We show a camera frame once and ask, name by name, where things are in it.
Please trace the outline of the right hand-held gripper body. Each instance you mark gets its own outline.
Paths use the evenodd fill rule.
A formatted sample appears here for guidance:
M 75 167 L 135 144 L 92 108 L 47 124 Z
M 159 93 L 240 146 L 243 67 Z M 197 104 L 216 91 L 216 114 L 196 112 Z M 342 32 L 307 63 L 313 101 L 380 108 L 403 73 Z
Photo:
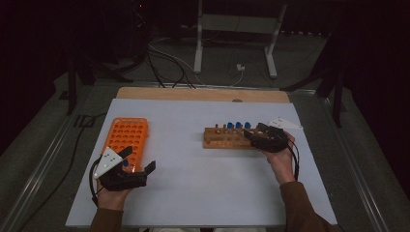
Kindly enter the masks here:
M 255 128 L 254 135 L 257 136 L 256 142 L 251 142 L 253 148 L 268 151 L 271 153 L 280 152 L 288 147 L 286 130 L 301 130 L 301 125 L 290 122 L 278 117 L 267 124 L 268 130 L 259 130 Z

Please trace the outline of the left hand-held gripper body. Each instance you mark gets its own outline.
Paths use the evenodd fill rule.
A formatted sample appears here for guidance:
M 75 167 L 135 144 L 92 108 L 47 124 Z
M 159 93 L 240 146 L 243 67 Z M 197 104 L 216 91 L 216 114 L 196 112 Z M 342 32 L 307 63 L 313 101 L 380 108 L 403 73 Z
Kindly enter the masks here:
M 117 152 L 106 147 L 101 155 L 93 178 L 99 180 L 101 185 L 109 191 L 135 189 L 147 185 L 148 175 L 142 172 L 129 173 L 123 170 L 123 160 Z

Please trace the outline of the orange plastic tube rack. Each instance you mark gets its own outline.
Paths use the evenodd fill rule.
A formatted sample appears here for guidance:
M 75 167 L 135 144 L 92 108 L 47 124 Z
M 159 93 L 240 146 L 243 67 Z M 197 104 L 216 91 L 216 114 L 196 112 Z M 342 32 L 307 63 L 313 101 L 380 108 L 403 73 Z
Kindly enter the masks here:
M 119 153 L 124 148 L 132 146 L 132 154 L 127 157 L 128 167 L 123 170 L 136 173 L 142 170 L 141 161 L 144 152 L 145 140 L 148 137 L 148 121 L 146 118 L 114 118 L 102 147 Z

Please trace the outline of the wooden test tube rack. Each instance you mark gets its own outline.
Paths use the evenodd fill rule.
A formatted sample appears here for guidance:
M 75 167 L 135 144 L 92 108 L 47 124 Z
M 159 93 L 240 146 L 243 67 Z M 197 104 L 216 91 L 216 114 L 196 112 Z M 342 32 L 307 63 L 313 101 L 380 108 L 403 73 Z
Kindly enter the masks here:
M 251 149 L 250 141 L 245 138 L 243 126 L 215 125 L 205 128 L 203 133 L 204 149 Z

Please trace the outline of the person's right hand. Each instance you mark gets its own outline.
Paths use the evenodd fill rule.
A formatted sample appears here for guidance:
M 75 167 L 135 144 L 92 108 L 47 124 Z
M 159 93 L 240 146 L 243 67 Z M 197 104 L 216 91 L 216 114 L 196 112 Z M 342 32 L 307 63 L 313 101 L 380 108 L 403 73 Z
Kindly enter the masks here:
M 295 138 L 286 133 L 288 147 L 278 153 L 270 153 L 262 151 L 262 154 L 266 157 L 267 162 L 271 165 L 271 168 L 275 174 L 276 180 L 280 185 L 295 182 L 296 179 L 293 174 L 293 142 Z

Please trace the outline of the person's left hand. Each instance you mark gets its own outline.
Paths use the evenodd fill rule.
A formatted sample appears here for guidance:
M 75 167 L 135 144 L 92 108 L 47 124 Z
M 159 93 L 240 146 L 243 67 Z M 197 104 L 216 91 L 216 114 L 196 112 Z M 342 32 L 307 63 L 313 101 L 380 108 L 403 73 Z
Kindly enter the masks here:
M 123 211 L 130 189 L 109 191 L 97 182 L 98 207 L 114 211 Z

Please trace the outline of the white board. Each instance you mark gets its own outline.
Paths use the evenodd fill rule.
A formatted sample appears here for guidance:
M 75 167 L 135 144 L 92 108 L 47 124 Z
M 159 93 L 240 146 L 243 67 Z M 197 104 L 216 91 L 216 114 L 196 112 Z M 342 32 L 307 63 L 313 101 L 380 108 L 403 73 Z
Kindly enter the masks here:
M 123 223 L 135 227 L 269 227 L 285 223 L 278 183 L 266 158 L 255 150 L 206 149 L 203 132 L 226 123 L 269 123 L 289 129 L 300 153 L 299 179 L 315 212 L 337 219 L 291 103 L 221 101 L 112 101 L 91 155 L 97 159 L 111 122 L 142 117 L 149 124 L 142 162 L 155 170 L 127 198 Z

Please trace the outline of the black stand with angled legs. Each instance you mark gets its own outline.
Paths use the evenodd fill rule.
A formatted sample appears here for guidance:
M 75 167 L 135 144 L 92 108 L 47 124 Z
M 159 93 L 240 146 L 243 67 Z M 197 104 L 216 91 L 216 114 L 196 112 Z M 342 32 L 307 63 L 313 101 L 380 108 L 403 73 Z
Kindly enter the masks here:
M 327 39 L 309 76 L 289 86 L 280 87 L 280 90 L 294 92 L 301 87 L 320 79 L 321 82 L 315 90 L 315 95 L 317 98 L 328 98 L 331 93 L 334 93 L 332 118 L 335 124 L 340 128 L 343 68 L 345 59 L 338 46 L 339 39 L 337 38 L 337 35 L 332 34 Z
M 91 58 L 90 56 L 79 53 L 79 54 L 68 54 L 67 55 L 67 65 L 68 65 L 68 93 L 67 99 L 69 101 L 67 114 L 72 115 L 73 111 L 77 104 L 77 95 L 76 95 L 76 77 L 78 75 L 79 68 L 75 65 L 83 63 L 85 65 L 91 65 L 92 67 L 96 68 L 98 71 L 106 73 L 109 77 L 113 79 L 124 82 L 124 83 L 132 83 L 130 79 L 124 78 L 119 73 L 112 71 L 107 66 L 103 65 L 101 62 Z

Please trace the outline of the grey metal stand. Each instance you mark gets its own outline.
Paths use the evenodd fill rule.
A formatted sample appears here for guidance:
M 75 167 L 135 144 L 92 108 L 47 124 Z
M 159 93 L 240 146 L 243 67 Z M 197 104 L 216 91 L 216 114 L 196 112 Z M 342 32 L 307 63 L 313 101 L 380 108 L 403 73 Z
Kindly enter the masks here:
M 197 6 L 197 34 L 196 49 L 193 62 L 193 71 L 201 73 L 203 58 L 203 32 L 241 32 L 270 34 L 271 41 L 264 47 L 264 56 L 267 64 L 269 77 L 277 78 L 278 70 L 274 61 L 274 48 L 281 29 L 281 24 L 287 9 L 285 0 L 275 0 L 279 4 L 278 13 L 274 17 L 253 16 L 253 15 L 234 15 L 234 14 L 208 14 L 204 11 L 204 2 L 198 0 Z

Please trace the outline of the metal floor rail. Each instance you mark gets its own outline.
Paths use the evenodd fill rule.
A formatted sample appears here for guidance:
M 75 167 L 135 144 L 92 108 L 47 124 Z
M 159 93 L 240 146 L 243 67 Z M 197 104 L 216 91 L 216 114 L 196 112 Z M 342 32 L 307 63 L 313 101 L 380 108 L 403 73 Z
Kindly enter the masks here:
M 341 147 L 341 156 L 347 166 L 347 169 L 355 184 L 356 190 L 361 198 L 362 205 L 366 210 L 366 214 L 372 224 L 375 232 L 391 232 L 384 218 L 381 215 L 380 209 L 373 197 L 371 190 L 369 189 L 366 180 L 362 174 L 362 171 L 357 164 L 353 150 L 350 148 L 346 138 L 341 133 L 341 129 L 336 125 L 332 116 L 332 105 L 328 99 L 318 99 L 324 113 L 326 115 L 327 122 L 337 138 L 337 142 Z
M 92 88 L 76 104 L 51 98 L 0 157 L 0 232 L 16 232 Z

